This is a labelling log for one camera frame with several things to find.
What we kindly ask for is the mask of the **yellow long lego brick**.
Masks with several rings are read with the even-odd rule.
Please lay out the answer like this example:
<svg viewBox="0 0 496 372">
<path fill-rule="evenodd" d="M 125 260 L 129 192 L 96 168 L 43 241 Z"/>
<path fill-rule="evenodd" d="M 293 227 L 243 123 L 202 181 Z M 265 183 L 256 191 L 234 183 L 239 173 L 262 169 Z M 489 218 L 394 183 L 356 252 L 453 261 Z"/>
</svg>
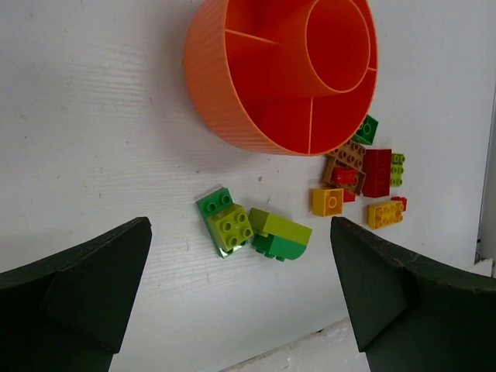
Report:
<svg viewBox="0 0 496 372">
<path fill-rule="evenodd" d="M 402 222 L 404 206 L 401 201 L 382 201 L 367 206 L 367 225 L 382 229 Z"/>
</svg>

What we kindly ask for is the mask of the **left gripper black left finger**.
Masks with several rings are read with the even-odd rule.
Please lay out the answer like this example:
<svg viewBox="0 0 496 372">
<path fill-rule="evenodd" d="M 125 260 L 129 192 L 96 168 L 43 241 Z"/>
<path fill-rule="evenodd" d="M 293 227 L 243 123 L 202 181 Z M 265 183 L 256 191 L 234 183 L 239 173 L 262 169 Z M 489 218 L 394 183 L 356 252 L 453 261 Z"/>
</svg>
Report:
<svg viewBox="0 0 496 372">
<path fill-rule="evenodd" d="M 107 371 L 129 323 L 152 231 L 134 218 L 1 274 L 3 371 Z"/>
</svg>

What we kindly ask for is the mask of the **red sloped lego piece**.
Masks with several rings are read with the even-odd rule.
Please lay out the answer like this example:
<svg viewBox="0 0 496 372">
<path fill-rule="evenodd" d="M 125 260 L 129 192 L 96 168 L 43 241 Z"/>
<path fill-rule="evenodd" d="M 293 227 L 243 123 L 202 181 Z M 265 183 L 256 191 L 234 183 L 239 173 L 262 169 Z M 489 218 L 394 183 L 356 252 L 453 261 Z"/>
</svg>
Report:
<svg viewBox="0 0 496 372">
<path fill-rule="evenodd" d="M 343 202 L 344 203 L 349 203 L 349 202 L 354 202 L 356 201 L 356 195 L 354 193 L 351 193 L 347 191 L 346 189 L 343 190 Z"/>
</svg>

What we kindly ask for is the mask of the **large red lego brick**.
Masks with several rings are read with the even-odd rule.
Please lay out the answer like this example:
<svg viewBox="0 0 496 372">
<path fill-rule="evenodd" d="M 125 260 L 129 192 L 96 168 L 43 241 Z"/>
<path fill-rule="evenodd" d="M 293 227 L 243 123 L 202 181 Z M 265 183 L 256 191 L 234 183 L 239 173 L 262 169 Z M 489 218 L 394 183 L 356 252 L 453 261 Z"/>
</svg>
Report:
<svg viewBox="0 0 496 372">
<path fill-rule="evenodd" d="M 368 198 L 388 196 L 391 189 L 392 149 L 369 149 L 364 155 L 363 172 L 366 174 L 363 195 Z"/>
</svg>

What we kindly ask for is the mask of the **lime long lego brick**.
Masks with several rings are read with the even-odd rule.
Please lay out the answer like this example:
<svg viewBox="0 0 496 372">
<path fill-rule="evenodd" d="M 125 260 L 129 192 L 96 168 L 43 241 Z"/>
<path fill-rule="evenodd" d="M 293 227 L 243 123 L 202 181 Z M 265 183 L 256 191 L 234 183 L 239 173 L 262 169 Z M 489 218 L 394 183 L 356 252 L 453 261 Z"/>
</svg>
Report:
<svg viewBox="0 0 496 372">
<path fill-rule="evenodd" d="M 404 173 L 405 155 L 402 153 L 392 153 L 391 157 L 391 187 L 402 186 L 402 175 Z"/>
</svg>

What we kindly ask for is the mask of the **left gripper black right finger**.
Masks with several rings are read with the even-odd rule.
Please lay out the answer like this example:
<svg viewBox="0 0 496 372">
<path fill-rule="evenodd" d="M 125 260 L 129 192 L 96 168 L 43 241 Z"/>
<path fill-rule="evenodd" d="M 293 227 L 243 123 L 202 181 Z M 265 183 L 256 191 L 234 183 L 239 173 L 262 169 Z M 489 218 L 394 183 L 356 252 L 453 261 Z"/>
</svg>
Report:
<svg viewBox="0 0 496 372">
<path fill-rule="evenodd" d="M 330 240 L 358 350 L 372 371 L 493 371 L 495 280 L 334 217 Z"/>
</svg>

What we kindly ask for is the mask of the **green small lego brick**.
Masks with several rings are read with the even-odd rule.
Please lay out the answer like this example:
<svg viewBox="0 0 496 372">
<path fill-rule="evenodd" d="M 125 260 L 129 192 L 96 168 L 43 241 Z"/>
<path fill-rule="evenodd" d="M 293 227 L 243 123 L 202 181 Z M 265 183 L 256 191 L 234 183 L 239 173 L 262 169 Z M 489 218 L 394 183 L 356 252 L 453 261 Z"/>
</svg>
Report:
<svg viewBox="0 0 496 372">
<path fill-rule="evenodd" d="M 379 122 L 374 117 L 367 115 L 360 128 L 353 135 L 352 140 L 362 145 L 372 146 L 378 124 Z"/>
</svg>

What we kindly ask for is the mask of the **yellow square lego brick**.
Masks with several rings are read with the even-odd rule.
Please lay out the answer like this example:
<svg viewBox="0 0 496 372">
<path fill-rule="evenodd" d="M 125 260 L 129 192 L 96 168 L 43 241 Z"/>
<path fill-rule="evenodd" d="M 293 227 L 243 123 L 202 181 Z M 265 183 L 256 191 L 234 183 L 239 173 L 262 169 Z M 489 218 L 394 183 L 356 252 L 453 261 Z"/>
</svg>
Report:
<svg viewBox="0 0 496 372">
<path fill-rule="evenodd" d="M 312 189 L 312 213 L 320 217 L 331 217 L 343 213 L 342 188 Z"/>
</svg>

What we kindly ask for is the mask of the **red ridged lego piece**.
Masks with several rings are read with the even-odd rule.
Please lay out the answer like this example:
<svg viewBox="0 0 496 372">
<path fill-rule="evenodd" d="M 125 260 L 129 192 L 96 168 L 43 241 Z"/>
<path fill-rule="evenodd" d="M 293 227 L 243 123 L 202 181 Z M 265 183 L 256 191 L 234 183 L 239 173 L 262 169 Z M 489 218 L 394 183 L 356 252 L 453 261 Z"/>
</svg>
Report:
<svg viewBox="0 0 496 372">
<path fill-rule="evenodd" d="M 337 184 L 355 185 L 359 172 L 353 168 L 334 167 L 330 180 Z"/>
</svg>

